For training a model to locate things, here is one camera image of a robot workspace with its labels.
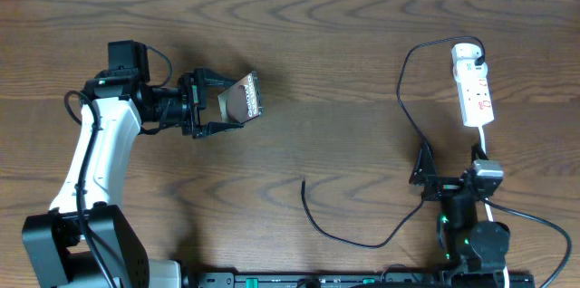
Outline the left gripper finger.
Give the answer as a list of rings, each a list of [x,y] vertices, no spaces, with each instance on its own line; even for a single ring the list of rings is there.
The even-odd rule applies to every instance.
[[[202,87],[229,88],[237,81],[225,77],[209,68],[196,68],[194,70],[195,83]]]
[[[197,125],[192,131],[193,139],[201,139],[212,136],[219,132],[243,129],[244,125],[237,122],[215,122],[211,121],[207,124]]]

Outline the Galaxy smartphone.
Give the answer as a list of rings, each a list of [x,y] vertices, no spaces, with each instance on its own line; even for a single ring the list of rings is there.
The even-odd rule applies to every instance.
[[[218,96],[224,122],[246,123],[264,112],[257,72],[251,72]]]

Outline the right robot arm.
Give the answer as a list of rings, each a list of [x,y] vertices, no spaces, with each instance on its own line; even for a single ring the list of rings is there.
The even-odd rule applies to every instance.
[[[510,231],[501,222],[480,220],[477,211],[477,203],[502,183],[504,170],[478,144],[471,148],[471,161],[458,177],[440,176],[430,144],[423,141],[409,183],[423,188],[423,201],[440,203],[437,232],[448,262],[438,270],[439,281],[456,287],[509,287]]]

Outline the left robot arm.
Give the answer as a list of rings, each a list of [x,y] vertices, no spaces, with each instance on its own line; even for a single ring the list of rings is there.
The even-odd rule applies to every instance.
[[[234,123],[202,123],[207,89],[234,80],[208,68],[184,73],[174,88],[150,84],[152,47],[133,40],[108,45],[108,67],[78,97],[81,127],[68,175],[45,214],[25,219],[22,238],[42,287],[195,287],[198,280],[174,260],[152,260],[122,213],[131,150],[139,136],[181,129],[204,138]]]

